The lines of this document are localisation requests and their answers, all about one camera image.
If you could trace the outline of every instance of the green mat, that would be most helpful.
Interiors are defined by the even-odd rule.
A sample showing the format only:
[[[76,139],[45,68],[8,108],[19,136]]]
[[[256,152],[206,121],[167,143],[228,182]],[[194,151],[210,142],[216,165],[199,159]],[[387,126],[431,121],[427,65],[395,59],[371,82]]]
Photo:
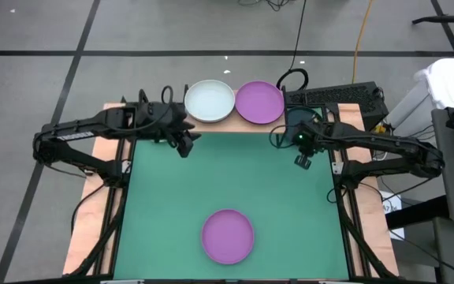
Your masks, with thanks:
[[[293,164],[296,148],[267,134],[206,133],[186,159],[167,143],[139,141],[125,208],[115,279],[348,278],[329,156]],[[251,254],[221,265],[200,232],[222,208],[244,213],[255,230]]]

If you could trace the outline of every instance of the black cable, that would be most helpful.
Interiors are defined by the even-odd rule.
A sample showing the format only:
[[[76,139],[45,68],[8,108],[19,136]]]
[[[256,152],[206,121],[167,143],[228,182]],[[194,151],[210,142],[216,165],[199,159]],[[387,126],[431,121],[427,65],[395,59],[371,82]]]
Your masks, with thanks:
[[[80,266],[73,272],[71,272],[68,276],[73,275],[86,275],[91,268],[92,264],[94,264],[95,260],[98,257],[98,254],[103,250],[104,246],[108,242],[111,237],[111,234],[120,226],[121,224],[121,213],[122,208],[125,205],[125,198],[121,198],[120,205],[117,209],[117,213],[112,218],[110,224],[106,228],[106,231],[103,235],[101,235],[98,241],[95,243],[94,248],[92,248],[91,252],[89,252],[88,256],[82,261]]]
[[[434,126],[434,125],[428,125],[426,128],[424,128],[424,129],[418,131],[417,133],[412,133],[411,135],[409,135],[409,137],[413,137],[414,135],[416,135],[416,134],[418,134],[418,133],[422,133],[422,132],[424,132],[425,130],[429,129],[429,128],[432,127],[432,126]]]
[[[302,28],[303,26],[303,19],[304,19],[304,10],[306,9],[306,0],[304,0],[304,4],[303,4],[303,10],[302,12],[300,13],[300,22],[299,22],[299,31],[297,32],[297,41],[296,41],[296,48],[293,50],[293,58],[292,58],[292,64],[290,65],[290,68],[288,68],[288,71],[292,70],[292,67],[293,67],[293,63],[295,62],[296,60],[296,55],[297,55],[297,47],[299,46],[299,38],[300,38],[300,29]]]
[[[422,182],[418,183],[417,185],[413,185],[413,186],[410,187],[409,189],[401,190],[401,191],[399,191],[398,193],[395,193],[395,194],[393,194],[393,195],[391,195],[391,196],[386,197],[383,201],[389,200],[389,199],[393,198],[394,196],[397,196],[397,195],[400,195],[400,194],[402,194],[402,193],[404,193],[404,192],[408,192],[408,191],[410,191],[410,190],[412,190],[412,189],[415,189],[415,188],[419,187],[420,185],[423,185],[423,184],[429,182],[431,179],[432,179],[432,178],[428,178],[428,179],[426,179],[425,181],[422,181]]]
[[[281,9],[281,7],[287,5],[290,2],[290,0],[281,0],[281,1],[276,0],[276,3],[274,3],[270,0],[266,0],[266,2],[274,12],[277,12]]]
[[[149,124],[143,125],[143,126],[140,126],[137,128],[133,128],[133,129],[119,129],[119,128],[114,128],[114,127],[109,127],[108,125],[105,125],[105,126],[108,127],[109,129],[122,131],[122,132],[140,131],[140,130],[147,129],[147,128],[153,126],[157,122],[161,121],[166,116],[166,114],[169,112],[169,110],[171,109],[171,103],[173,102],[173,88],[171,88],[171,86],[167,85],[162,89],[161,101],[164,102],[164,94],[166,93],[166,90],[169,90],[169,102],[168,102],[166,111],[164,111],[164,113],[159,118],[155,119],[154,121],[150,122]]]
[[[336,204],[336,203],[337,203],[337,200],[334,201],[334,200],[331,200],[331,199],[330,199],[330,193],[331,193],[334,189],[336,189],[335,186],[334,186],[331,190],[329,190],[329,191],[327,192],[327,201],[329,201],[329,203],[331,203],[331,204]],[[340,197],[343,198],[345,195],[346,195],[346,190],[345,190],[344,192],[341,193]]]
[[[371,189],[373,189],[378,195],[379,195],[379,198],[381,198],[383,200],[383,195],[381,194],[381,192],[379,192],[379,189],[376,189],[374,186],[372,185],[368,185],[366,183],[363,183],[363,182],[359,182],[360,185],[365,185],[367,187],[370,187]]]
[[[294,145],[294,143],[291,143],[291,144],[285,145],[285,146],[278,146],[278,145],[276,145],[275,143],[273,143],[272,136],[273,136],[274,131],[275,131],[276,129],[279,129],[279,128],[281,128],[281,127],[296,127],[296,126],[297,126],[297,125],[278,125],[278,126],[274,127],[274,128],[269,132],[269,143],[270,143],[273,147],[275,147],[276,149],[286,149],[286,148],[290,148],[291,146]]]
[[[418,136],[414,136],[414,138],[416,138],[416,139],[418,139],[418,140],[421,140],[421,139],[425,140],[425,139],[427,139],[427,138],[421,138],[423,135],[433,134],[433,133],[434,133],[434,131],[429,131],[429,132],[421,133],[421,134],[418,134]]]
[[[344,205],[339,204],[339,220],[343,224],[348,232],[351,234],[353,239],[356,241],[359,249],[364,253],[366,258],[370,261],[370,264],[378,273],[381,278],[397,278],[392,272],[390,272],[386,266],[378,259],[369,244],[363,239],[362,234],[356,229],[353,221],[349,218],[348,213]]]
[[[432,136],[427,137],[427,138],[421,138],[420,140],[428,140],[428,139],[432,139],[432,138],[434,138],[434,137],[435,137],[435,135],[432,135]]]
[[[404,200],[402,200],[402,198],[400,198],[400,196],[398,195],[398,193],[394,192],[386,183],[385,181],[383,180],[383,177],[379,177],[381,179],[381,183],[389,190],[391,191],[393,194],[396,194],[397,198],[400,200],[400,202],[402,202],[403,204],[406,204],[406,205],[409,205],[409,206],[413,206],[414,204],[410,204]]]
[[[102,184],[99,186],[97,189],[95,189],[93,192],[87,194],[86,197],[84,197],[80,202],[76,205],[75,210],[73,210],[73,214],[71,215],[71,234],[73,235],[73,229],[75,229],[75,221],[76,221],[76,213],[78,212],[78,209],[80,209],[80,206],[89,198],[94,196],[99,190],[101,190],[103,187],[105,187],[105,184]]]
[[[434,256],[432,253],[427,252],[424,248],[420,247],[419,245],[415,244],[414,242],[409,241],[409,240],[401,237],[399,234],[393,232],[392,230],[390,230],[390,232],[392,232],[392,234],[396,235],[400,240],[407,242],[409,245],[413,245],[414,247],[416,247],[417,249],[419,249],[423,253],[427,254],[428,256],[433,258],[435,261],[437,261],[439,264],[442,264],[442,265],[447,266],[450,269],[454,270],[454,266],[452,266],[451,264],[445,262],[444,260],[439,259],[438,257]]]
[[[55,171],[57,171],[57,172],[59,172],[59,173],[62,173],[62,174],[68,174],[68,175],[70,175],[70,176],[79,177],[79,178],[87,178],[87,177],[84,176],[84,175],[71,173],[71,172],[68,172],[68,171],[66,171],[66,170],[60,170],[60,169],[58,169],[58,168],[56,168],[56,167],[53,167],[53,166],[50,166],[50,165],[45,165],[45,166],[46,166],[47,168],[51,169],[51,170],[55,170]]]

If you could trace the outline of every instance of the cable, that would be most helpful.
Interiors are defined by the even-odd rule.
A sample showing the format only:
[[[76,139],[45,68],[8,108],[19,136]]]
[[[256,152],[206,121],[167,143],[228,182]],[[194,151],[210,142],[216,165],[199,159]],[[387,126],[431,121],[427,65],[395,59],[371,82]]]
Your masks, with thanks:
[[[432,139],[432,138],[434,138],[434,137],[435,137],[435,134],[432,135],[432,136],[430,136],[430,137],[427,137],[427,138],[422,138],[422,139],[420,139],[420,140],[428,140],[428,139]]]
[[[433,125],[428,125],[426,128],[424,128],[424,129],[422,129],[422,130],[420,130],[420,131],[418,131],[418,132],[416,132],[416,133],[412,133],[411,135],[409,135],[409,137],[416,136],[417,134],[424,132],[425,130],[429,129],[429,128],[432,127],[432,126],[433,126]]]
[[[297,47],[299,46],[300,29],[301,29],[302,26],[303,26],[304,10],[305,10],[305,9],[306,9],[306,0],[304,0],[303,10],[302,10],[302,12],[300,13],[299,31],[297,32],[296,48],[294,48],[294,50],[293,50],[292,64],[290,65],[290,68],[288,68],[288,71],[292,70],[293,63],[294,63],[295,60],[296,60]]]
[[[329,203],[331,203],[331,204],[336,204],[336,203],[337,203],[337,200],[334,201],[334,200],[331,200],[331,199],[330,199],[330,193],[331,193],[334,189],[336,189],[335,186],[334,186],[331,190],[329,190],[329,191],[327,192],[327,201],[329,201]],[[344,192],[341,193],[340,197],[343,198],[345,195],[346,195],[346,190],[345,190]]]
[[[269,4],[269,6],[271,7],[271,9],[274,11],[274,12],[277,12],[281,9],[281,7],[287,5],[290,0],[281,0],[281,2],[279,2],[279,0],[277,0],[276,3],[270,1],[270,0],[266,0],[267,4]]]
[[[396,235],[400,240],[407,242],[409,245],[412,245],[412,246],[414,246],[415,248],[417,248],[417,249],[419,249],[420,251],[422,251],[423,253],[427,254],[428,256],[430,256],[431,258],[433,258],[435,261],[437,261],[439,264],[442,264],[442,265],[447,266],[447,267],[449,267],[450,269],[454,270],[454,266],[452,266],[451,264],[445,262],[444,260],[439,259],[438,257],[434,256],[432,253],[427,252],[424,248],[420,247],[419,245],[415,244],[414,242],[409,241],[409,240],[407,240],[407,239],[401,237],[399,234],[393,232],[392,230],[390,230],[390,232],[392,232],[392,234]]]
[[[346,208],[343,204],[337,206],[339,208],[339,221],[346,227],[348,232],[350,232],[353,239],[356,241],[359,249],[364,253],[366,258],[369,260],[370,264],[378,273],[380,278],[397,278],[392,272],[390,272],[386,266],[378,259],[372,248],[369,244],[363,239],[362,234],[356,229],[355,224],[349,218]]]
[[[58,168],[56,168],[56,167],[53,167],[53,166],[50,166],[50,165],[45,165],[45,166],[46,166],[47,168],[51,169],[51,170],[55,170],[55,171],[57,171],[57,172],[59,172],[59,173],[62,173],[62,174],[68,174],[68,175],[70,175],[70,176],[79,177],[79,178],[87,178],[87,176],[83,176],[83,175],[81,175],[81,174],[70,173],[70,172],[68,172],[68,171],[66,171],[66,170],[60,170],[60,169],[58,169]]]
[[[73,210],[73,214],[71,215],[71,234],[73,235],[73,229],[75,229],[75,221],[76,221],[76,213],[78,212],[78,209],[80,209],[80,206],[89,198],[94,196],[99,190],[105,187],[105,184],[103,183],[101,186],[99,186],[97,189],[95,189],[93,192],[87,194],[86,197],[84,197],[80,202],[76,205],[75,210]]]
[[[429,182],[431,179],[432,179],[432,178],[428,178],[428,179],[426,179],[425,181],[422,181],[422,182],[418,183],[417,185],[413,185],[413,186],[410,187],[409,189],[401,190],[401,191],[399,191],[398,193],[395,193],[395,194],[393,194],[393,195],[391,195],[391,196],[386,197],[383,201],[389,200],[389,199],[393,198],[394,196],[400,195],[400,194],[402,194],[402,193],[404,193],[404,192],[408,192],[408,191],[410,191],[410,190],[412,190],[412,189],[415,189],[415,188],[419,187],[420,185],[426,184],[426,183]]]
[[[121,132],[140,131],[140,130],[147,129],[147,128],[153,126],[157,122],[161,121],[166,116],[166,114],[169,112],[169,110],[171,109],[171,104],[173,102],[173,88],[171,88],[171,86],[167,85],[162,89],[161,101],[164,103],[164,94],[166,93],[166,90],[169,90],[169,102],[168,102],[166,111],[164,111],[164,113],[159,118],[155,119],[154,121],[150,122],[149,124],[143,125],[143,126],[140,126],[137,128],[133,128],[133,129],[119,129],[119,128],[114,128],[114,127],[109,127],[108,125],[105,125],[105,126],[111,130],[117,130],[117,131],[121,131]]]
[[[374,161],[384,161],[384,160],[386,159],[386,156],[387,156],[387,155],[388,155],[388,152],[386,151],[385,154],[383,155],[383,158],[378,159],[378,158],[376,157],[376,155],[374,155],[374,157],[372,157],[372,159],[373,159]]]
[[[358,53],[359,53],[360,41],[362,40],[363,30],[364,30],[365,27],[366,27],[367,18],[369,17],[370,8],[371,8],[371,6],[372,6],[373,1],[374,1],[374,0],[369,0],[369,5],[368,5],[368,7],[367,7],[366,14],[365,14],[365,16],[363,16],[362,27],[360,28],[359,38],[356,40],[355,55],[353,55],[353,76],[352,76],[352,84],[355,83],[355,77],[356,77],[356,59],[357,59],[357,55],[358,55]]]
[[[123,174],[128,173],[128,171],[129,171],[129,169],[131,169],[131,167],[132,167],[132,163],[129,163],[129,165],[125,168]],[[93,192],[87,194],[87,196],[84,197],[82,200],[80,200],[80,202],[77,204],[77,206],[75,207],[75,210],[73,210],[73,215],[71,216],[71,234],[73,234],[73,229],[74,229],[74,226],[75,226],[76,212],[78,211],[80,206],[85,202],[85,200],[89,199],[91,196],[94,196],[99,190],[101,190],[105,186],[106,185],[103,183],[101,186],[99,186]]]
[[[421,137],[421,136],[424,136],[424,135],[427,135],[427,134],[432,134],[432,133],[434,133],[434,131],[429,131],[429,132],[421,133],[421,134],[419,134],[418,136],[416,136],[415,138],[416,138],[416,139],[419,139],[419,140],[421,140],[421,139],[426,139],[426,138],[420,138],[420,137]]]
[[[278,145],[276,145],[275,143],[273,143],[273,139],[272,139],[271,137],[273,136],[274,131],[275,131],[276,129],[279,129],[279,128],[281,128],[281,127],[296,127],[296,126],[297,126],[297,125],[278,125],[278,126],[274,127],[274,128],[269,132],[269,143],[270,143],[273,147],[275,147],[276,149],[286,149],[286,148],[290,148],[291,146],[294,145],[294,143],[291,143],[291,144],[285,145],[285,146],[278,146]]]
[[[379,177],[381,179],[381,183],[389,190],[391,191],[393,194],[396,194],[397,198],[400,200],[400,202],[402,202],[403,204],[406,204],[406,205],[409,205],[409,206],[413,206],[414,204],[410,204],[404,200],[402,200],[402,198],[400,198],[400,196],[398,195],[398,193],[394,192],[389,186],[387,186],[387,184],[385,183],[385,181],[383,180],[383,177]]]

